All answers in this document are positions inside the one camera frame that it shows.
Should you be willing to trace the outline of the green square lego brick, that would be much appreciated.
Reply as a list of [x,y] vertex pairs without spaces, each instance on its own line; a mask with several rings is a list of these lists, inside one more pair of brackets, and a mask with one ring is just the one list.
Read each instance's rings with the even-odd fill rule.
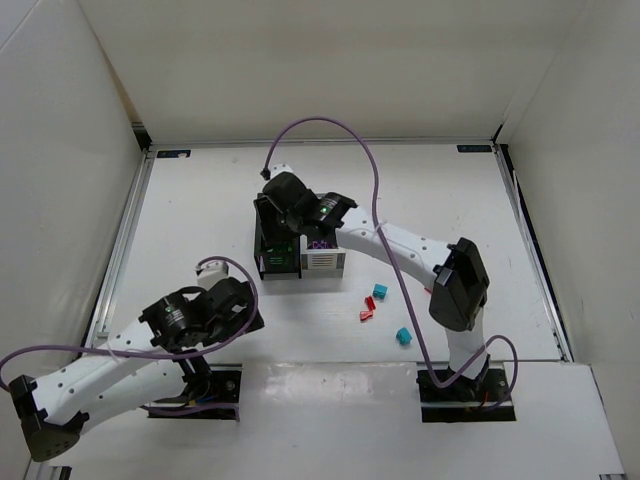
[[268,245],[266,253],[269,255],[289,255],[293,252],[294,245],[291,242],[278,242]]

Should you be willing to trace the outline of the purple rectangular lego brick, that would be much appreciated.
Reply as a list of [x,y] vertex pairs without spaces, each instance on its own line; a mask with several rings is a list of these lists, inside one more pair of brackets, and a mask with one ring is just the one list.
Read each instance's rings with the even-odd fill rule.
[[309,250],[331,250],[335,245],[327,240],[312,240],[307,243]]

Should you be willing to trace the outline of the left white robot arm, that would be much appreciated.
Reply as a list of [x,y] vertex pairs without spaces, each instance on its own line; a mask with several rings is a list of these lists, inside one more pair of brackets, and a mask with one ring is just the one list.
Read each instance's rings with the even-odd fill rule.
[[158,400],[179,398],[183,404],[171,414],[187,412],[217,380],[203,348],[263,328],[257,305],[252,281],[184,287],[145,308],[109,347],[51,374],[12,380],[9,394],[32,459],[56,458],[95,426]]

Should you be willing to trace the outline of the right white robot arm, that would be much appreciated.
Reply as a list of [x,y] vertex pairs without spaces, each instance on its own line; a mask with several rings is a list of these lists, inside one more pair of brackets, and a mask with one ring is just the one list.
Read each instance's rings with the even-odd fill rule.
[[444,328],[449,349],[448,367],[431,385],[447,400],[476,401],[489,368],[483,327],[489,278],[476,244],[466,238],[447,244],[376,224],[346,196],[316,195],[286,165],[261,175],[266,183],[254,206],[265,241],[325,241],[418,281],[431,294],[429,314]]

